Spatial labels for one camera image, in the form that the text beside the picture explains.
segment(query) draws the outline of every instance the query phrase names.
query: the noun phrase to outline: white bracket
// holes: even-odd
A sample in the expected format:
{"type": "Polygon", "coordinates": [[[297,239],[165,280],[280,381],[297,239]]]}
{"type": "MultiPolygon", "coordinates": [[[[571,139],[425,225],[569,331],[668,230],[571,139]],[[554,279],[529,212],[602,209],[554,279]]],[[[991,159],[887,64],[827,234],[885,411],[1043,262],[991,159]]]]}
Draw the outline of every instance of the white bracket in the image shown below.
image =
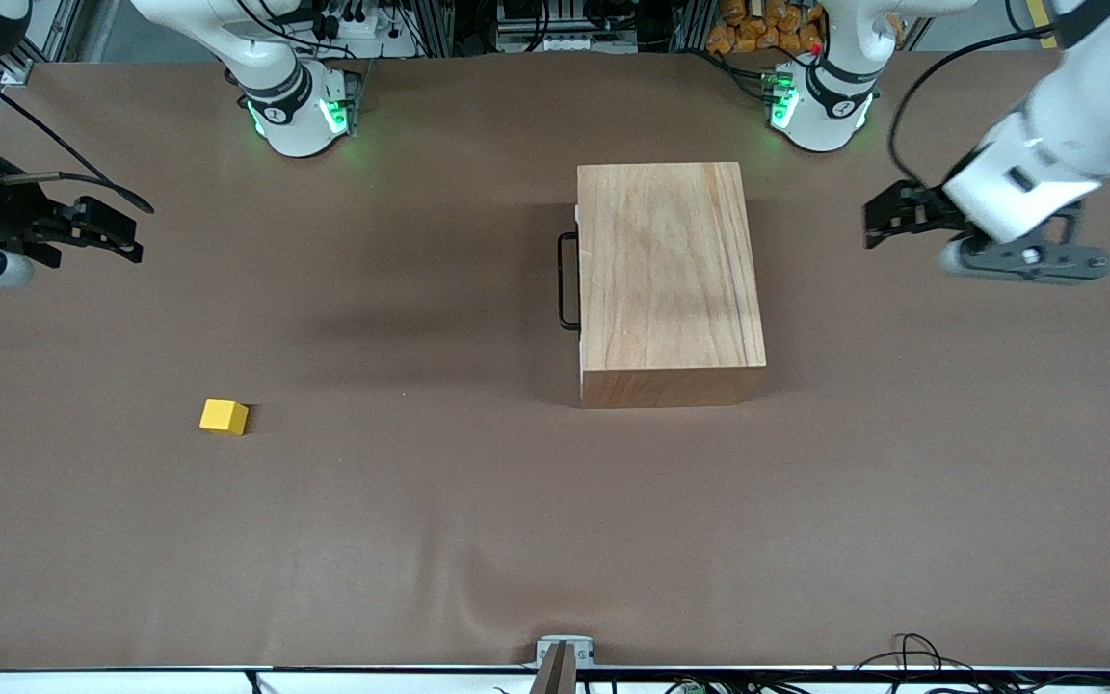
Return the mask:
{"type": "Polygon", "coordinates": [[[538,638],[537,658],[532,663],[533,667],[542,667],[543,658],[546,657],[546,651],[553,646],[557,646],[561,641],[566,641],[567,645],[572,647],[573,653],[576,654],[576,668],[594,667],[594,638],[589,636],[566,635],[552,635],[538,638]]]}

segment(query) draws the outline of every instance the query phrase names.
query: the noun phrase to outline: black handle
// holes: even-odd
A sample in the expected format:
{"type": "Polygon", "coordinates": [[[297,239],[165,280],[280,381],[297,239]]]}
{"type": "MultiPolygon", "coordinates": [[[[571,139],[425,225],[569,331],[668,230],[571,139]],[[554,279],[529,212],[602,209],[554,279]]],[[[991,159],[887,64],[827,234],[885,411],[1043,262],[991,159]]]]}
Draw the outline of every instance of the black handle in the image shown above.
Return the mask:
{"type": "MultiPolygon", "coordinates": [[[[564,330],[581,330],[581,318],[576,322],[568,321],[564,318],[564,242],[565,241],[576,241],[576,232],[565,231],[558,234],[558,241],[555,242],[555,274],[558,274],[558,324],[559,328],[564,330]]],[[[577,268],[581,268],[581,262],[577,263],[577,268]]],[[[581,282],[581,272],[576,275],[577,282],[581,282]]]]}

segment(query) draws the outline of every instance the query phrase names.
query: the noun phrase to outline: yellow strip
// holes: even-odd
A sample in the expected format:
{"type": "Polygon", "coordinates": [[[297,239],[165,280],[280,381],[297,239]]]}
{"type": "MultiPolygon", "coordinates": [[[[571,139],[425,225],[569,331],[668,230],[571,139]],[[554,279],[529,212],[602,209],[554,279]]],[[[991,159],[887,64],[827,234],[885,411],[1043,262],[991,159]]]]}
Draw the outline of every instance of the yellow strip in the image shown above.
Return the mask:
{"type": "MultiPolygon", "coordinates": [[[[1026,0],[1026,7],[1030,9],[1030,18],[1035,19],[1035,26],[1045,26],[1051,21],[1048,18],[1048,8],[1045,8],[1043,0],[1026,0]]],[[[1039,44],[1043,48],[1056,48],[1056,37],[1046,36],[1039,39],[1039,44]]]]}

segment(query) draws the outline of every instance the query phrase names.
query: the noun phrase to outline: brown table surface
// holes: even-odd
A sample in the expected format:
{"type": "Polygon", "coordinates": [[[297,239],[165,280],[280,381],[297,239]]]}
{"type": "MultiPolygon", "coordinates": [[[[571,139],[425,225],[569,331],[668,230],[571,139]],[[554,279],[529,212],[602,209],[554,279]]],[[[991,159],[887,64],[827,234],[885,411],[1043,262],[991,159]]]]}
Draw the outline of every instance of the brown table surface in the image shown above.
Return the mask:
{"type": "MultiPolygon", "coordinates": [[[[383,62],[361,135],[309,161],[219,67],[37,68],[19,98],[158,212],[141,265],[71,250],[0,291],[0,667],[503,663],[544,632],[846,663],[906,630],[1110,666],[1110,276],[953,280],[947,233],[860,249],[931,59],[825,155],[688,56],[383,62]],[[765,385],[581,410],[576,165],[670,161],[741,163],[765,385]],[[250,434],[199,431],[210,396],[255,404],[250,434]]],[[[963,59],[901,149],[937,178],[1054,62],[963,59]]],[[[0,153],[78,171],[6,110],[0,153]]],[[[1084,220],[1110,249],[1110,184],[1084,220]]]]}

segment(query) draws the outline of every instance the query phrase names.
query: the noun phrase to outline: wooden box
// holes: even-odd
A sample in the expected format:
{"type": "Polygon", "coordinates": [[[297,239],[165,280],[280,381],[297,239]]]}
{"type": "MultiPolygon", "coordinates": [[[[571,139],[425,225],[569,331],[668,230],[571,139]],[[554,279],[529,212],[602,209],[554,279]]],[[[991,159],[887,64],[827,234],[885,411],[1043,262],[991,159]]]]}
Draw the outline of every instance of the wooden box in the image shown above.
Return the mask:
{"type": "Polygon", "coordinates": [[[765,368],[737,163],[577,168],[581,403],[728,405],[765,368]]]}

